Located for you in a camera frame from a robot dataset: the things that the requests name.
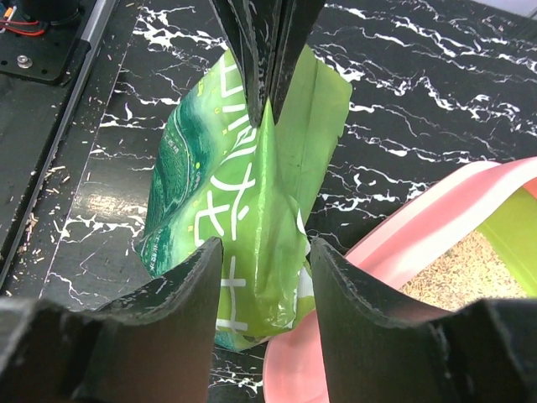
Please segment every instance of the silver bolt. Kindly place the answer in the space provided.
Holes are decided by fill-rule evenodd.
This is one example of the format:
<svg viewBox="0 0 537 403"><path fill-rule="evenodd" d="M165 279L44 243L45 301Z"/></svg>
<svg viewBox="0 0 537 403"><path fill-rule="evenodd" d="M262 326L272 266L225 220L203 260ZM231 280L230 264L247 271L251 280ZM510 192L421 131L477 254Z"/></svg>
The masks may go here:
<svg viewBox="0 0 537 403"><path fill-rule="evenodd" d="M19 55L17 56L17 64L21 69L29 69L33 62L28 56Z"/></svg>

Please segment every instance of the crumpled bag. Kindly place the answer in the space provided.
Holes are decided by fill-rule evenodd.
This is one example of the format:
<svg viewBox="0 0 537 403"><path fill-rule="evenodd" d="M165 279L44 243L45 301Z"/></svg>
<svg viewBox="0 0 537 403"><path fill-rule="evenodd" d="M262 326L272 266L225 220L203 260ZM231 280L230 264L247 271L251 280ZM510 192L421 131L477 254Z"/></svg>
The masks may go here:
<svg viewBox="0 0 537 403"><path fill-rule="evenodd" d="M341 136L352 87L305 47L274 126L252 128L230 51L164 129L138 253L152 276L206 239L224 245L216 343L240 351L315 307L304 223Z"/></svg>

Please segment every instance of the brown granular material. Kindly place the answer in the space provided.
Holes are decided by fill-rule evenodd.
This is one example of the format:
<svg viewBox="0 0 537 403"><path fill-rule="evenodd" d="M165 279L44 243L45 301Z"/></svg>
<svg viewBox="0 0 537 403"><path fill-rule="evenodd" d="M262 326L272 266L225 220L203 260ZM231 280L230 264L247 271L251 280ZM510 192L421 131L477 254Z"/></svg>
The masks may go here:
<svg viewBox="0 0 537 403"><path fill-rule="evenodd" d="M456 311L480 298L525 298L488 240L468 234L425 270L403 285L407 296Z"/></svg>

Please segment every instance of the green bag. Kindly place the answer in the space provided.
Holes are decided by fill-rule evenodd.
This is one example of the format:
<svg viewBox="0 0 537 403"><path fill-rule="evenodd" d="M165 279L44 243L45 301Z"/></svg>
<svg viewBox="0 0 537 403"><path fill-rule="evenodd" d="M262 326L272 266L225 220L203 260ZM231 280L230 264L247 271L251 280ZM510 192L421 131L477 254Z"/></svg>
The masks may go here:
<svg viewBox="0 0 537 403"><path fill-rule="evenodd" d="M278 125L268 103L261 126L252 128L227 51L169 117L138 253L159 276L209 237L222 239L216 342L223 347L250 348L314 309L304 222L351 91L306 47Z"/></svg>

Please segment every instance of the marble tabletop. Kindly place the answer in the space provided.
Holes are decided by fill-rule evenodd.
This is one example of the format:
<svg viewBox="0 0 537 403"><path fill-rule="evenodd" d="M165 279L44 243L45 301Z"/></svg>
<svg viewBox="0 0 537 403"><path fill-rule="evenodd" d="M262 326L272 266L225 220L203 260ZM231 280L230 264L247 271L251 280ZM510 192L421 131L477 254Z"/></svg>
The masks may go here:
<svg viewBox="0 0 537 403"><path fill-rule="evenodd" d="M208 1L121 4L139 16L124 59L101 57L115 87L86 92L5 295L81 310L149 279L133 246L163 127L226 46ZM536 155L535 33L470 1L329 1L309 43L354 92L308 234L344 253L458 167ZM262 402L263 354L216 348L209 401Z"/></svg>

